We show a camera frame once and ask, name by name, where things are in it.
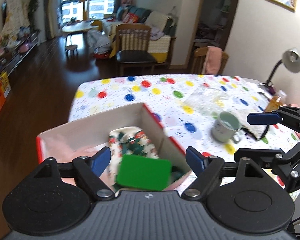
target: black circular motor housing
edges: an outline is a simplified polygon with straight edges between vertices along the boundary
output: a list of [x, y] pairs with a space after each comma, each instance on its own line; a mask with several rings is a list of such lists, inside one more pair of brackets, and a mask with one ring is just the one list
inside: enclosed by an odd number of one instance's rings
[[82, 220], [88, 195], [61, 178], [29, 178], [5, 198], [3, 215], [11, 229], [28, 235], [55, 234]]
[[207, 198], [213, 218], [230, 229], [250, 234], [286, 229], [294, 213], [293, 201], [267, 177], [236, 177], [233, 183], [216, 188]]

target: lamp shade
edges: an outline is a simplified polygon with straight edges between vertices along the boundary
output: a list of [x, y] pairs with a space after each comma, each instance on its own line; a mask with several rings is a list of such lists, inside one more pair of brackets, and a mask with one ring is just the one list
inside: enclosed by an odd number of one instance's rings
[[300, 72], [300, 55], [297, 48], [286, 50], [282, 54], [282, 63], [290, 72]]

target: bottle of orange liquid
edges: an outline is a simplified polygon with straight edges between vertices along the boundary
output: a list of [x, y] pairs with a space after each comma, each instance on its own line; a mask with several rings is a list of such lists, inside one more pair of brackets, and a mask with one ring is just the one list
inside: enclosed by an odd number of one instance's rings
[[268, 106], [264, 112], [271, 112], [272, 110], [278, 110], [279, 106], [282, 106], [287, 99], [287, 95], [282, 90], [279, 90], [273, 98], [270, 100]]

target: lamp neck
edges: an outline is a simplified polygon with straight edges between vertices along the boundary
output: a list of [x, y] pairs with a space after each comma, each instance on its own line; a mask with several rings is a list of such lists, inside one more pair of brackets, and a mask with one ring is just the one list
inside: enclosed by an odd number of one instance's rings
[[279, 65], [280, 65], [281, 63], [282, 63], [282, 60], [280, 59], [280, 60], [277, 62], [277, 64], [274, 66], [274, 68], [273, 68], [273, 70], [272, 70], [272, 72], [271, 72], [271, 74], [270, 74], [268, 80], [266, 81], [266, 86], [269, 85], [269, 83], [270, 83], [270, 81], [271, 81], [271, 79], [272, 79], [272, 77], [273, 77], [275, 71], [277, 70], [277, 68], [279, 67]]

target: sofa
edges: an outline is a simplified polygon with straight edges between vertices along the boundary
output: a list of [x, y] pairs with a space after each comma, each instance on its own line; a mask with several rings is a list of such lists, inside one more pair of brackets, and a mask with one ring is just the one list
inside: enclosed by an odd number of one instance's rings
[[[135, 6], [128, 6], [128, 12], [134, 13], [139, 17], [137, 24], [150, 24], [157, 27], [165, 35], [160, 39], [153, 41], [150, 40], [148, 52], [157, 60], [158, 63], [163, 63], [168, 58], [171, 36], [174, 35], [175, 30], [174, 19], [168, 15], [151, 11], [144, 8], [139, 8]], [[120, 7], [116, 14], [116, 21], [107, 21], [107, 19], [102, 20], [102, 26], [105, 34], [112, 40], [116, 33], [116, 27], [123, 22], [122, 14], [125, 8]], [[116, 51], [113, 50], [110, 57], [113, 57]]]

